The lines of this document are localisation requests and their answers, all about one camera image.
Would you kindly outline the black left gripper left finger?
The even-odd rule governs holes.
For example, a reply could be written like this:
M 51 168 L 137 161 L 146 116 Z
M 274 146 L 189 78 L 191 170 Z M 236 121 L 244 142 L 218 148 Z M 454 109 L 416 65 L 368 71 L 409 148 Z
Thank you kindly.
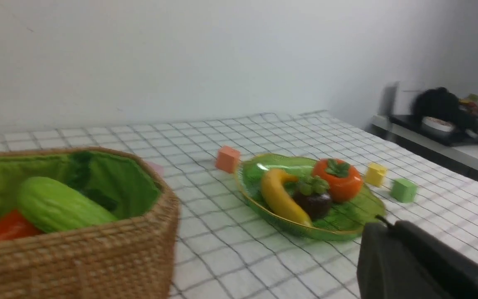
M 357 263 L 362 299 L 452 299 L 382 216 L 367 223 Z

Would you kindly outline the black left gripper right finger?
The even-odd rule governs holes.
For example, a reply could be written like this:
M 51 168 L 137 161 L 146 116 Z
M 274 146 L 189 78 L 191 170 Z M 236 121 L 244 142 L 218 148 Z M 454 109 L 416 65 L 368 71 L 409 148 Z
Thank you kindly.
M 397 221 L 393 233 L 451 297 L 478 299 L 478 263 L 409 221 Z

